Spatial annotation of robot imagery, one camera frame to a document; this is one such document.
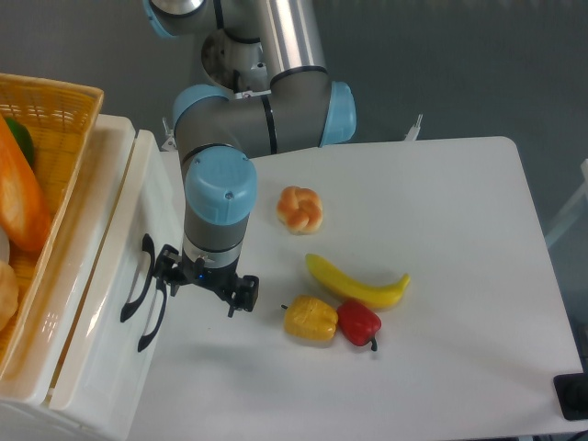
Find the black drawer handle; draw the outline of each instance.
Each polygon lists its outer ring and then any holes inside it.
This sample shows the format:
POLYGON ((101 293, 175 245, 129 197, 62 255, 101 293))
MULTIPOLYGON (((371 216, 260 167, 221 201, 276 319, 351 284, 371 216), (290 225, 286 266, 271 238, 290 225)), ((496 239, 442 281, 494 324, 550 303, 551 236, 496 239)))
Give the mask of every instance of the black drawer handle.
POLYGON ((165 305, 167 303, 167 289, 165 288, 165 283, 160 278, 158 278, 157 282, 155 282, 155 286, 157 288, 157 291, 160 291, 164 295, 164 302, 162 303, 162 308, 159 311, 159 317, 157 317, 157 323, 155 324, 155 328, 150 333, 142 335, 139 339, 139 344, 137 345, 138 352, 143 351, 147 348, 147 346, 151 344, 153 338, 155 338, 155 336, 159 332, 159 327, 162 325, 162 321, 164 320, 165 305))
POLYGON ((145 234, 143 236, 142 250, 145 253, 147 253, 150 258, 149 269, 147 270, 147 277, 145 278, 145 284, 143 285, 141 295, 136 300, 125 303, 125 305, 122 307, 122 311, 120 311, 120 321, 123 323, 127 321, 130 317, 132 317, 135 312, 137 312, 137 310, 147 297, 147 291, 149 291, 151 279, 153 278, 153 270, 155 268, 155 244, 153 243, 153 239, 149 234, 145 234))

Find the cable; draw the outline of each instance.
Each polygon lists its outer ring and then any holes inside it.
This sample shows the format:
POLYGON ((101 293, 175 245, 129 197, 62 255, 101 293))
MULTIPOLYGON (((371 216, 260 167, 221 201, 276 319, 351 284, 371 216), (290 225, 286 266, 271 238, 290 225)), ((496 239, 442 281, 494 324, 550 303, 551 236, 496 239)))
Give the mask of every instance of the cable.
POLYGON ((572 436, 570 439, 568 439, 568 441, 578 441, 580 438, 587 434, 588 430, 584 430, 583 432, 579 432, 576 435, 572 436))

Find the blue joint cap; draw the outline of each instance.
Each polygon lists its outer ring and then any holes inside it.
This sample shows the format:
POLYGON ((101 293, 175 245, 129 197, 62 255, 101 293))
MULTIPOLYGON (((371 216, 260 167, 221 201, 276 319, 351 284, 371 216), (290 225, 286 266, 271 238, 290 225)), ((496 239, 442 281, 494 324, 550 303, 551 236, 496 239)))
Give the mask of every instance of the blue joint cap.
POLYGON ((320 146, 349 141, 356 132, 356 127, 356 101, 353 99, 351 89, 346 83, 333 81, 331 102, 320 146))
POLYGON ((229 100, 229 96, 220 87, 214 85, 192 85, 183 90, 174 101, 173 118, 174 127, 182 114, 192 105, 206 98, 219 96, 229 100))
POLYGON ((245 219, 257 199, 257 172, 237 149, 217 145, 197 154, 187 171, 186 201, 204 221, 233 225, 245 219))
POLYGON ((155 31, 155 33, 158 36, 160 36, 162 39, 174 39, 175 38, 175 36, 170 34, 169 32, 167 32, 165 30, 165 28, 162 26, 162 24, 159 22, 159 20, 157 19, 157 16, 153 12, 153 9, 151 8, 151 4, 149 3, 149 0, 143 0, 143 9, 145 10, 145 14, 147 15, 147 18, 149 18, 149 23, 151 23, 151 27, 153 28, 153 30, 155 31))

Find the carrot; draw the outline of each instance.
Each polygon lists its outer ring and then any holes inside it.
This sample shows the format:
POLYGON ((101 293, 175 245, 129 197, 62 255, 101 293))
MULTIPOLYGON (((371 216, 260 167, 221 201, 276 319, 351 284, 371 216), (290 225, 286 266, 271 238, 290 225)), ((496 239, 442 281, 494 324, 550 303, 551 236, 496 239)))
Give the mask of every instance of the carrot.
POLYGON ((49 206, 27 159, 0 118, 0 226, 24 251, 39 251, 51 229, 49 206))

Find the drawer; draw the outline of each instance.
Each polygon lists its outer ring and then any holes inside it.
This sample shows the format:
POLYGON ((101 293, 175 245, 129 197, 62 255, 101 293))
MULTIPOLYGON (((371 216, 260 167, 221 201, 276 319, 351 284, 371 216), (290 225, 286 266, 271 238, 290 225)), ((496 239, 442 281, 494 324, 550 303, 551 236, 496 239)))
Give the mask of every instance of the drawer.
POLYGON ((151 257, 144 245, 151 244, 156 255, 166 243, 179 247, 181 237, 155 138, 140 131, 55 384, 51 410, 108 438, 127 436, 157 338, 144 350, 138 345, 154 328, 164 295, 153 281, 140 308, 125 322, 121 310, 138 298, 150 278, 151 257))

